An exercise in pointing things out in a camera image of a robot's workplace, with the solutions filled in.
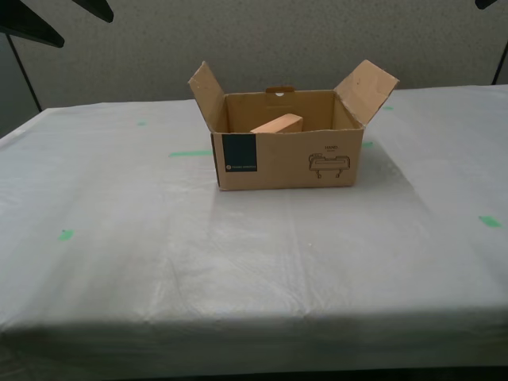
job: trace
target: plastic sheet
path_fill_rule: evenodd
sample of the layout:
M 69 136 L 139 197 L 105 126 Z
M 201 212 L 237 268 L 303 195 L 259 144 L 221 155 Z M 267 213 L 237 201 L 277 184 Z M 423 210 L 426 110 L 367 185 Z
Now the plastic sheet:
M 508 365 L 507 105 L 395 91 L 354 187 L 238 192 L 194 101 L 44 111 L 0 140 L 0 376 Z

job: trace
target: cardboard box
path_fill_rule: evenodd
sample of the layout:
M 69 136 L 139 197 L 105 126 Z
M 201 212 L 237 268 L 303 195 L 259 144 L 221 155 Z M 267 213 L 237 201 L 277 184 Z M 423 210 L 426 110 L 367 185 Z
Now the cardboard box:
M 224 191 L 353 185 L 365 126 L 397 83 L 367 60 L 333 90 L 224 94 L 206 62 L 189 81 Z M 302 132 L 250 132 L 285 114 L 303 118 Z

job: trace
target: dark floor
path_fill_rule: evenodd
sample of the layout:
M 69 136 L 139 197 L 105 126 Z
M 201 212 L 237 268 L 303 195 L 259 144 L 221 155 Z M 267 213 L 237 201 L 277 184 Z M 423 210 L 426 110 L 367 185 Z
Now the dark floor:
M 508 367 L 216 375 L 140 381 L 507 381 Z

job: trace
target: wooden block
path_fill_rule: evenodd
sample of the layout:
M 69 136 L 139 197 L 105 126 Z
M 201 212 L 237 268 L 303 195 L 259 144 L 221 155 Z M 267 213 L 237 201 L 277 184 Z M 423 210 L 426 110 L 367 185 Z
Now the wooden block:
M 286 114 L 269 121 L 264 125 L 252 129 L 251 133 L 300 133 L 303 127 L 303 118 L 294 114 Z

